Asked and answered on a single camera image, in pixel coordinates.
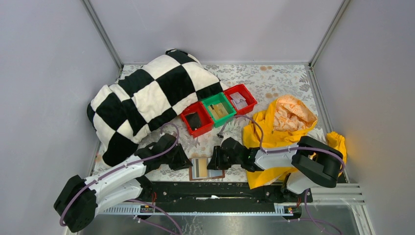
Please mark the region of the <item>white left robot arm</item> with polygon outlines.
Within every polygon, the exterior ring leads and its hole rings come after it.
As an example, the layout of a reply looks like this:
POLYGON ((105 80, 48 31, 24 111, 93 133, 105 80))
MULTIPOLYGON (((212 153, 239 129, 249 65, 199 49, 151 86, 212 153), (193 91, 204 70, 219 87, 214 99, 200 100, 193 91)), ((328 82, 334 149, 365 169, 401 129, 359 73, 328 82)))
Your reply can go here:
POLYGON ((71 177, 53 204, 61 224, 71 232, 89 225, 104 210, 131 199, 154 201, 157 193, 146 174, 168 165, 171 170, 192 166, 175 136, 164 134, 157 142, 138 149, 122 163, 101 174, 71 177))

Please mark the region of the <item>brown leather card holder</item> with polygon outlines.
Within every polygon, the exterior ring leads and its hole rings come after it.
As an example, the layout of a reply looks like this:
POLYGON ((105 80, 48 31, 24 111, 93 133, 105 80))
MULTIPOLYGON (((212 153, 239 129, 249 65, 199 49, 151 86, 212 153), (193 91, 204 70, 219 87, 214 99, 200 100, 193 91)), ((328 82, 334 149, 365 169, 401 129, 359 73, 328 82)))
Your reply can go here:
POLYGON ((225 177, 224 170, 208 169, 211 158, 192 158, 192 166, 189 168, 190 181, 222 179, 225 177))

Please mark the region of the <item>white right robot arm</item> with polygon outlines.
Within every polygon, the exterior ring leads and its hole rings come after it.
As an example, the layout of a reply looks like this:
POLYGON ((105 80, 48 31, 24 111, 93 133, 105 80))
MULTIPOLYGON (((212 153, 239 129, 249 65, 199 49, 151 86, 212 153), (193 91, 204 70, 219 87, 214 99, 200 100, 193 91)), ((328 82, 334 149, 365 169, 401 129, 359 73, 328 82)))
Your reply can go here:
POLYGON ((232 137, 223 138, 214 147, 208 170, 227 170, 240 165, 249 172, 264 172, 277 167, 293 167, 297 171, 284 179, 287 190, 301 194, 313 186, 335 188, 345 162, 336 149, 309 136, 294 144, 277 148, 247 148, 232 137))

